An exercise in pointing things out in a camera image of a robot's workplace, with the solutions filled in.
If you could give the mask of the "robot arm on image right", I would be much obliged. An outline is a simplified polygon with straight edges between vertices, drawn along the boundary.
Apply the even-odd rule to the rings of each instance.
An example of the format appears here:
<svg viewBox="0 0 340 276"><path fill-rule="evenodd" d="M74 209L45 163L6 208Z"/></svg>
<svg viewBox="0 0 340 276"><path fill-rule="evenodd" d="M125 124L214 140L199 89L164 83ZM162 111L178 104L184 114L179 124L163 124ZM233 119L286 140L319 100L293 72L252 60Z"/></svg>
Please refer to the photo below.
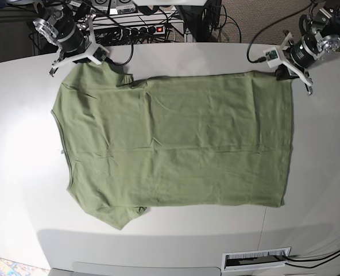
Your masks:
<svg viewBox="0 0 340 276"><path fill-rule="evenodd" d="M303 15L299 19L301 38L294 42L293 35L285 31L281 45L264 52L269 67L276 67L277 80L299 78L312 86L308 70L324 56L340 47L340 1L325 1L316 15Z"/></svg>

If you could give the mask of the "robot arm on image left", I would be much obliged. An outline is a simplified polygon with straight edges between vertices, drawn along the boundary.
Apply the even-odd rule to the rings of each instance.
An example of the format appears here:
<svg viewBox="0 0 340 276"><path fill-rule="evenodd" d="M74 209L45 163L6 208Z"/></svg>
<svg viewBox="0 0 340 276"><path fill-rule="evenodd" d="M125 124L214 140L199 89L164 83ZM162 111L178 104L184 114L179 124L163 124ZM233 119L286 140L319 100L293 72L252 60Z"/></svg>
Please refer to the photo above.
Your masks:
<svg viewBox="0 0 340 276"><path fill-rule="evenodd" d="M76 24L69 1L43 1L37 5L38 17L33 25L39 34L57 46L64 56L73 56L86 50L87 39Z"/></svg>

